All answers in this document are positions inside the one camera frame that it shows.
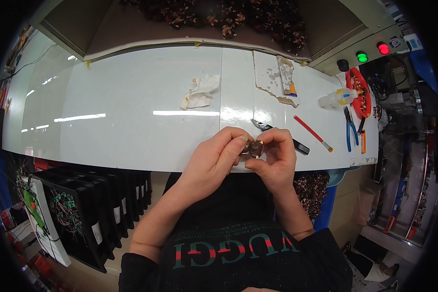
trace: black knob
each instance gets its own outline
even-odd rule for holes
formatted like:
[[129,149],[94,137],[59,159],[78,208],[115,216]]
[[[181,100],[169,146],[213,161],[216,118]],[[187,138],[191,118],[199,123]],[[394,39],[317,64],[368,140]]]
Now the black knob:
[[349,62],[347,60],[341,59],[337,60],[337,66],[339,67],[339,70],[342,72],[349,71]]

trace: black knife handle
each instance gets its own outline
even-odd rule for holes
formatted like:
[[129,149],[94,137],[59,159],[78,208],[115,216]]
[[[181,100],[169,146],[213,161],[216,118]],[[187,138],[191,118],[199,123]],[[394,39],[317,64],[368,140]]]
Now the black knife handle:
[[[273,127],[270,125],[266,125],[264,128],[261,129],[261,131],[267,131],[269,129],[272,129]],[[310,152],[310,149],[306,147],[304,144],[298,142],[295,139],[292,139],[294,141],[294,148],[295,150],[298,150],[299,152],[303,153],[304,155],[308,155]]]

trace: white cloth rag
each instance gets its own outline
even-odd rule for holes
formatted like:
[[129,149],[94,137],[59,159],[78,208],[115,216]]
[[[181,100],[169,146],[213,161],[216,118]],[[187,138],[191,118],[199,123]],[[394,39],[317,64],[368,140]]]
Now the white cloth rag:
[[182,100],[181,109],[199,108],[210,105],[211,92],[219,88],[220,75],[206,75],[196,81],[196,88],[189,90]]

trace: hand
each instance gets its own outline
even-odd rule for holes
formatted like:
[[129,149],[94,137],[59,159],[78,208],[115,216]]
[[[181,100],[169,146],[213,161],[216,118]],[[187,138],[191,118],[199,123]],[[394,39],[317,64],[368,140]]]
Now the hand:
[[212,138],[200,143],[176,185],[193,204],[211,195],[239,164],[239,155],[251,135],[240,128],[225,127]]
[[267,159],[249,159],[245,162],[245,167],[259,175],[275,197],[287,194],[295,196],[292,181],[297,155],[289,130],[272,128],[256,139],[263,141]]

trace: forearm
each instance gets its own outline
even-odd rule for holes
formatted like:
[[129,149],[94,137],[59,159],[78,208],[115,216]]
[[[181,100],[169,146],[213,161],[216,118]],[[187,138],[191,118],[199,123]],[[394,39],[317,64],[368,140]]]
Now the forearm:
[[279,223],[292,237],[302,240],[314,233],[310,218],[298,200],[294,189],[274,195],[273,200]]
[[191,205],[182,193],[182,188],[173,185],[149,210],[136,227],[130,252],[159,261],[162,246],[167,241],[183,211]]

